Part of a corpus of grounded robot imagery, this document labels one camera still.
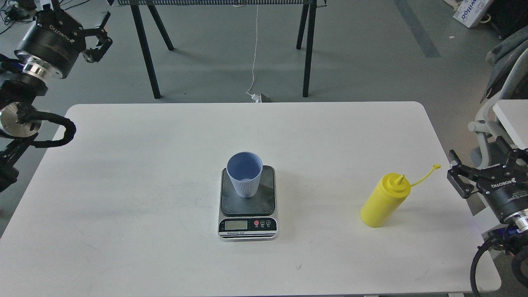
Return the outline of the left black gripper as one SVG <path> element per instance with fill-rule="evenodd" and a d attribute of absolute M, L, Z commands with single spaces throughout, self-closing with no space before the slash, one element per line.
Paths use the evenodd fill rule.
<path fill-rule="evenodd" d="M 15 49 L 15 56 L 22 61 L 36 57 L 47 62 L 55 69 L 56 78 L 68 77 L 82 51 L 86 62 L 100 62 L 113 44 L 104 28 L 111 17 L 109 11 L 100 14 L 93 28 L 82 29 L 83 26 L 75 19 L 62 21 L 59 0 L 44 0 L 39 11 L 34 0 L 17 0 L 17 5 L 33 16 L 36 22 L 31 25 Z M 94 48 L 85 49 L 85 40 L 73 35 L 73 31 L 79 29 L 82 29 L 81 37 L 94 36 L 97 39 Z"/>

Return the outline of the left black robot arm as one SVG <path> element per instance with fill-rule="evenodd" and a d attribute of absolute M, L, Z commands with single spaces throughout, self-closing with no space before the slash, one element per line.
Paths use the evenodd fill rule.
<path fill-rule="evenodd" d="M 89 63 L 102 59 L 113 44 L 105 29 L 110 16 L 102 12 L 93 28 L 83 28 L 58 0 L 51 0 L 36 12 L 16 58 L 1 62 L 8 76 L 1 84 L 0 133 L 11 139 L 1 152 L 2 191 L 17 181 L 15 163 L 30 146 L 59 147 L 73 140 L 77 128 L 70 119 L 38 111 L 33 102 L 45 96 L 49 79 L 68 77 L 79 55 Z"/>

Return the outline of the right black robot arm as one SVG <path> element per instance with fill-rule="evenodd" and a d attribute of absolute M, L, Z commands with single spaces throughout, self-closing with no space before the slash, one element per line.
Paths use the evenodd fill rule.
<path fill-rule="evenodd" d="M 527 286 L 523 266 L 527 265 L 528 179 L 526 167 L 518 164 L 519 160 L 527 162 L 527 150 L 512 147 L 503 137 L 498 137 L 496 144 L 505 153 L 505 160 L 483 169 L 462 164 L 454 150 L 448 154 L 451 168 L 447 179 L 460 197 L 468 199 L 473 194 L 481 194 L 498 222 L 503 224 L 502 228 L 487 232 L 471 262 L 470 288 L 476 297 L 481 295 L 476 283 L 477 265 L 489 250 L 509 255 L 513 276 Z"/>

